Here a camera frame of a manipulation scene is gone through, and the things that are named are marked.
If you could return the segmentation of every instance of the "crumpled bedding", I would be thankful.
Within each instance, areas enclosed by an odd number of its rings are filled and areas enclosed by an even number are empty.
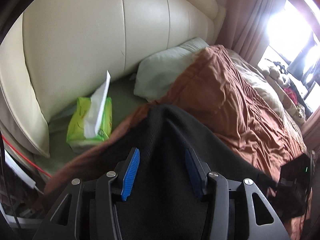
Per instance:
[[[226,49],[216,45],[204,49],[164,97],[136,109],[108,141],[67,163],[48,181],[45,196],[62,190],[61,186],[79,170],[86,170],[85,179],[100,177],[106,171],[96,163],[97,157],[143,120],[152,106],[161,104],[176,105],[193,115],[233,152],[276,181],[280,166],[303,152],[301,143],[288,132],[283,120],[241,77]],[[300,236],[300,229],[287,230],[292,239]]]
[[[284,109],[284,100],[280,100],[280,95],[276,90],[274,90],[268,80],[264,78],[258,69],[248,64],[234,51],[227,49],[227,52],[240,75],[256,90],[259,96],[261,96],[267,105],[270,106],[270,108],[279,116],[279,118],[284,122],[284,126],[288,133],[300,144],[302,151],[307,153],[307,147],[303,142],[300,128],[289,115],[287,110]]]

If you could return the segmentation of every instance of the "pink curtain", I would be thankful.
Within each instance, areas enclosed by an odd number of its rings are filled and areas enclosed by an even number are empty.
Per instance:
[[[216,44],[234,50],[250,62],[260,43],[261,57],[269,45],[266,27],[270,16],[284,7],[285,0],[228,0],[227,14]]]
[[[301,133],[308,150],[320,154],[320,107],[302,125]]]

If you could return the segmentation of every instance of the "brown bedsheet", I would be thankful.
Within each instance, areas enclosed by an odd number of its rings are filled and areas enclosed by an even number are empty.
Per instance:
[[[86,170],[87,179],[101,176],[105,170],[96,168],[101,167],[95,165],[97,156],[144,119],[152,105],[159,104],[187,111],[236,154],[276,181],[280,166],[301,154],[299,143],[288,134],[282,120],[240,76],[225,48],[217,45],[204,49],[164,97],[139,107],[108,141],[66,164],[48,181],[45,195],[73,179],[79,170]],[[292,239],[299,238],[300,229],[288,225],[287,230]]]

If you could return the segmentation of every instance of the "screw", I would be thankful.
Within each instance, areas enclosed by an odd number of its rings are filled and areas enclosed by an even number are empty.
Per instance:
[[[71,181],[71,184],[72,185],[78,185],[80,183],[80,180],[79,179],[73,179],[72,181]]]
[[[107,177],[112,178],[116,175],[116,173],[114,171],[108,171],[107,172]]]
[[[209,172],[209,177],[210,178],[216,178],[216,177],[218,177],[219,176],[219,174],[217,173],[217,172],[215,172],[215,171],[210,171]]]
[[[244,183],[250,186],[253,184],[253,181],[252,179],[244,179]]]

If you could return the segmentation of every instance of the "pillow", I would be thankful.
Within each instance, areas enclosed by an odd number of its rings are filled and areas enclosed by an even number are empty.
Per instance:
[[[133,93],[148,101],[161,98],[193,63],[193,54],[208,46],[201,38],[195,38],[145,58],[139,64]]]

